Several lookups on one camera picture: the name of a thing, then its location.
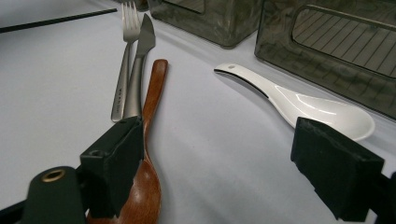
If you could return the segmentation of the white ceramic spoon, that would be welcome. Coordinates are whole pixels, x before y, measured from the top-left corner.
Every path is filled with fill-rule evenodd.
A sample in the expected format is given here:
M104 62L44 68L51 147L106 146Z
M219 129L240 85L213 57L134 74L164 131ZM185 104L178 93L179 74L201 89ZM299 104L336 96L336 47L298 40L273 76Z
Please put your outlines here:
M373 118L357 106L291 91L236 63L222 63L214 71L237 77L261 92L293 128L297 118L313 119L355 141L375 130Z

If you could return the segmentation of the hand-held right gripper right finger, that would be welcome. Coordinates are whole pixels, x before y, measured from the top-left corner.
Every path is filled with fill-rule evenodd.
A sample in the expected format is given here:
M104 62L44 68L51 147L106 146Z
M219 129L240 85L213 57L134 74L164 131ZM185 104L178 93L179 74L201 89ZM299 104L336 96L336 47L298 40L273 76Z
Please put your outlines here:
M363 222L385 161L327 124L299 118L290 159L336 218Z

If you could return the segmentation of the grey transparent plastic bin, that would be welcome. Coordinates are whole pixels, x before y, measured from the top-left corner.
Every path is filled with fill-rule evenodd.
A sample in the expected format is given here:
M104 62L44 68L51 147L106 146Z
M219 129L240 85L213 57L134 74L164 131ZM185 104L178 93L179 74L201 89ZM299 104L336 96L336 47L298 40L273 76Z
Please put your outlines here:
M255 55L396 120L396 0L264 0Z
M148 0L151 16L232 49L259 28L264 0Z

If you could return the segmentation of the black chopstick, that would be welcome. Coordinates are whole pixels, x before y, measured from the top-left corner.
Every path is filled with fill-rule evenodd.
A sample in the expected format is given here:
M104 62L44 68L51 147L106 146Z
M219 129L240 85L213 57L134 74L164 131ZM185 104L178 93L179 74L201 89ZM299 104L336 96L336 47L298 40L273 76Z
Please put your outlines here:
M50 19L50 20L33 21L33 22L11 25L11 26L7 26L7 27L0 27L0 34L15 32L15 31L19 31L19 30L25 30L25 29L31 29L31 28L41 27L41 26L47 26L47 25L52 25L52 24L62 23L62 22L67 22L67 21L76 21L76 20L81 20L81 19L85 19L85 18L89 18L89 17L95 17L95 16L105 15L105 14L109 14L109 13L114 13L117 11L118 10L116 8L110 8L110 9L98 10L98 11L94 11L94 12L77 14L77 15L55 18L55 19Z

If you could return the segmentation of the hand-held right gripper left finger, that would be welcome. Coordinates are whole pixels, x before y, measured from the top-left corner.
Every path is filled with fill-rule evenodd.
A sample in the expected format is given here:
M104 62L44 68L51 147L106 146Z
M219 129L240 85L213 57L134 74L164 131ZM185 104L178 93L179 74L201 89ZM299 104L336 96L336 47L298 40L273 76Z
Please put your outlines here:
M80 155L94 218L118 217L144 158L143 120L122 119Z

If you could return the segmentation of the metal knife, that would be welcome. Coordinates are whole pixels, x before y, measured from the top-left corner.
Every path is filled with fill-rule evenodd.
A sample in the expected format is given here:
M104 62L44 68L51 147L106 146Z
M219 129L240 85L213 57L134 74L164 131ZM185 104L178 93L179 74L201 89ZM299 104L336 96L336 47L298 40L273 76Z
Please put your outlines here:
M126 95L123 117L135 117L142 115L141 86L144 74L145 60L151 49L156 45L156 37L153 24L149 15L145 14L138 38L137 49L134 56L134 63L128 91Z

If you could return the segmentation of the metal fork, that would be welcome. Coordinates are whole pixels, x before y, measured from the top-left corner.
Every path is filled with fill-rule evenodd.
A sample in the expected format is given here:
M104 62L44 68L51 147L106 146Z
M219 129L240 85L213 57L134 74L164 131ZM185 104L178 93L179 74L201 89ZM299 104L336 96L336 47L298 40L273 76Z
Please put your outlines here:
M138 19L134 2L129 1L121 3L121 20L123 41L126 43L126 47L122 56L120 73L111 111L111 120L113 122L118 122L123 117L129 80L131 46L140 34L140 21Z

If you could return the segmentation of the brown wooden spoon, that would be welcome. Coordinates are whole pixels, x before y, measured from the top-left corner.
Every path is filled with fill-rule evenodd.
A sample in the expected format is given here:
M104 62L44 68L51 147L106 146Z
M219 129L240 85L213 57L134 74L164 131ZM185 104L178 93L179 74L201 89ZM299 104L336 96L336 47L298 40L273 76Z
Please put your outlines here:
M134 177L134 184L120 216L93 218L87 215L88 224L157 224L161 210L162 190L159 177L149 157L149 129L167 76L168 61L156 60L151 69L148 92L143 107L145 156Z

